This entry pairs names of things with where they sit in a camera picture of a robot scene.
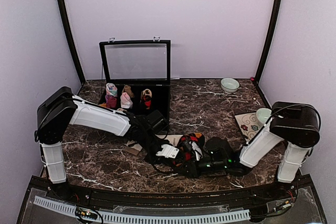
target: black box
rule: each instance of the black box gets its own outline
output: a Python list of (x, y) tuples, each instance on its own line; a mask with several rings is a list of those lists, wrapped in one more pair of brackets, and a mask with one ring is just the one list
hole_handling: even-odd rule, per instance
[[(120, 96), (125, 85), (131, 86), (135, 97), (133, 108), (129, 112), (148, 115), (159, 110), (169, 121), (170, 110), (170, 40), (124, 40), (99, 43), (107, 83), (118, 88), (117, 108), (120, 108)], [(141, 91), (152, 91), (150, 110), (140, 109)], [(100, 102), (104, 103), (106, 89)]]

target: transparent lid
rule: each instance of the transparent lid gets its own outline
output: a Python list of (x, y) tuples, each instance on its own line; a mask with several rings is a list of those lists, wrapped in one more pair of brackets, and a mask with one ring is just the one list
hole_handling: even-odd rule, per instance
[(167, 44), (108, 44), (105, 45), (111, 80), (167, 80)]

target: flower pattern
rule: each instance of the flower pattern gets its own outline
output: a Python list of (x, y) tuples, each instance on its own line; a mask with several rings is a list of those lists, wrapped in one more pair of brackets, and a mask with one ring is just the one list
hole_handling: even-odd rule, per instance
[(241, 127), (244, 131), (247, 131), (247, 130), (248, 130), (248, 127), (247, 127), (246, 125), (244, 125), (244, 124), (241, 125), (240, 127)]
[(259, 129), (259, 127), (256, 126), (256, 125), (252, 125), (251, 128), (252, 128), (252, 130), (254, 130), (254, 131), (257, 131), (257, 130)]

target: perforated strip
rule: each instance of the perforated strip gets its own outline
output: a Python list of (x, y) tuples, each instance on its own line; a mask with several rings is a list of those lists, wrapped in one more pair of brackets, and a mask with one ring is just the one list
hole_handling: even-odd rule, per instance
[[(75, 217), (76, 207), (67, 203), (61, 203), (35, 196), (34, 204), (49, 209), (60, 214)], [(232, 223), (242, 220), (249, 220), (249, 210), (236, 212), (226, 212), (214, 215), (197, 215), (197, 216), (180, 216), (180, 217), (163, 217), (163, 216), (139, 216), (139, 215), (121, 215), (111, 212), (99, 211), (104, 223), (129, 223), (129, 224), (220, 224)]]

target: floral placemat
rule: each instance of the floral placemat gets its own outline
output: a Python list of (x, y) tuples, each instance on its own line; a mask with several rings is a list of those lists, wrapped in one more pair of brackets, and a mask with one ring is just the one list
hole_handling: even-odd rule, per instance
[(235, 119), (247, 142), (250, 141), (260, 129), (255, 112), (235, 115)]

